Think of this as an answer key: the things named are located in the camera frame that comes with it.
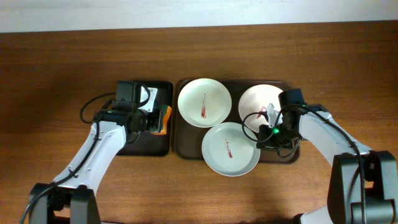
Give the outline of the orange green sponge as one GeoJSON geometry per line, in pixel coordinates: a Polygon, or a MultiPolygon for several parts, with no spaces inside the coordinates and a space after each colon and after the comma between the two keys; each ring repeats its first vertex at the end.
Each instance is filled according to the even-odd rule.
{"type": "Polygon", "coordinates": [[[159,111],[160,111],[159,132],[155,133],[155,135],[166,135],[168,122],[172,114],[172,108],[168,105],[160,105],[159,111]]]}

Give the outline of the grey white plate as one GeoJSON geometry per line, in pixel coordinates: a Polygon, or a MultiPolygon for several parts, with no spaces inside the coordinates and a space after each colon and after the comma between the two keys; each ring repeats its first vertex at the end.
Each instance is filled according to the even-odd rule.
{"type": "Polygon", "coordinates": [[[220,123],[205,134],[201,152],[205,162],[215,172],[238,177],[252,171],[259,162],[257,136],[239,123],[220,123]]]}

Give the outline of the cream plate with red stain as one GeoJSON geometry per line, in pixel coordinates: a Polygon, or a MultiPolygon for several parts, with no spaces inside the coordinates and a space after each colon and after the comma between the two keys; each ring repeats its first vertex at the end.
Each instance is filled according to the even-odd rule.
{"type": "Polygon", "coordinates": [[[210,128],[229,116],[232,98],[221,82],[199,78],[188,82],[181,89],[177,106],[186,122],[199,128],[210,128]]]}

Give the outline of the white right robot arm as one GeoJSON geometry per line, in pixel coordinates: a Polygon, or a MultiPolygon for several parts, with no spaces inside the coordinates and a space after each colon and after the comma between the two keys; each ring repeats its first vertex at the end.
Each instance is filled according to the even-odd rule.
{"type": "Polygon", "coordinates": [[[257,113],[259,149],[311,142],[331,164],[327,204],[294,216],[294,223],[397,223],[397,162],[388,151],[374,151],[355,140],[322,105],[293,103],[257,113]]]}

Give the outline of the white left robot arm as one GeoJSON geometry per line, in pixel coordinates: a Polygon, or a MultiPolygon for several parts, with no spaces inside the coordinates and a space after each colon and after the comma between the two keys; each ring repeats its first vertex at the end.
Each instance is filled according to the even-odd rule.
{"type": "Polygon", "coordinates": [[[49,184],[36,184],[21,221],[29,223],[101,223],[96,193],[116,154],[137,141],[143,132],[164,135],[171,107],[151,113],[140,109],[102,109],[95,114],[90,133],[69,165],[49,184]],[[56,210],[70,209],[70,218],[56,210]]]}

